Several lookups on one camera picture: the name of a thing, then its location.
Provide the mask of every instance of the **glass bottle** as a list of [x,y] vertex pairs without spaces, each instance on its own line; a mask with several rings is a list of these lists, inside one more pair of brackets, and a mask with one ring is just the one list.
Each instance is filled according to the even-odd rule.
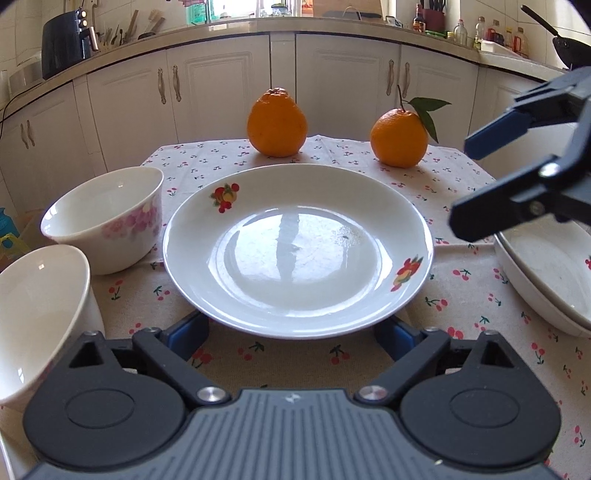
[[513,50],[513,29],[511,27],[505,29],[505,48]]
[[478,17],[476,24],[476,35],[474,36],[474,48],[480,50],[482,48],[482,40],[486,35],[486,20],[484,17]]
[[458,20],[457,27],[453,29],[453,37],[458,45],[468,46],[468,30],[464,27],[464,21]]
[[425,33],[425,19],[423,17],[423,7],[417,4],[417,16],[413,20],[413,30],[415,32]]

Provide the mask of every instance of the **pan handle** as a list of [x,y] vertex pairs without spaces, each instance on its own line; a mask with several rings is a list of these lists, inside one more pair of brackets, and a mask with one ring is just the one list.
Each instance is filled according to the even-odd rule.
[[528,7],[527,5],[521,5],[521,11],[523,13],[528,14],[536,22],[538,22],[540,25],[542,25],[542,27],[544,27],[546,30],[548,30],[550,33],[552,33],[553,36],[560,37],[560,35],[556,31],[556,29],[552,25],[550,25],[546,20],[544,20],[541,16],[539,16],[537,13],[535,13],[530,7]]

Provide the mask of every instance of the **pink floral bowl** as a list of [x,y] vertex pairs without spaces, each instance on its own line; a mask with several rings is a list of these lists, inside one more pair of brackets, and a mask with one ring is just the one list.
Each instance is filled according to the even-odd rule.
[[123,168],[89,180],[49,208],[41,231],[58,244],[82,250],[93,275],[124,270],[158,239],[163,180],[154,167]]

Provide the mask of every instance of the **cherry pattern tablecloth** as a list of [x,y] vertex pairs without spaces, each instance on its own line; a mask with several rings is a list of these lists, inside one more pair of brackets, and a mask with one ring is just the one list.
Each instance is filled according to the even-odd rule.
[[[451,204],[493,179],[457,150],[429,146],[416,168],[402,170],[379,163],[367,142],[321,136],[309,138],[298,155],[282,160],[259,154],[247,140],[231,140],[163,147],[144,165],[164,172],[166,226],[181,203],[209,183],[281,162],[358,171],[416,205],[433,234],[435,260],[424,288],[401,317],[419,328],[438,326],[459,339],[475,339],[485,329],[501,332],[561,409],[560,437],[547,464],[564,479],[588,480],[591,339],[570,337],[533,312],[501,269],[492,239],[468,244],[455,238],[447,226]],[[193,310],[168,277],[161,246],[162,238],[136,266],[93,279],[108,337],[126,337],[145,326],[165,328]],[[340,338],[290,342],[258,338],[214,322],[210,326],[209,339],[190,362],[233,393],[241,387],[354,391],[392,364],[369,329]]]

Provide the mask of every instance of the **orange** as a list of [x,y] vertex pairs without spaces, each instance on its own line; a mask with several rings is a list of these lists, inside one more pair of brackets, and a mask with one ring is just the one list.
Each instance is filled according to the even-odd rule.
[[290,157],[306,141],[308,122],[283,88],[266,91],[252,107],[246,126],[252,146],[269,157]]
[[383,114],[369,140],[378,160],[392,167],[414,167],[427,152],[427,130],[414,112],[394,109]]

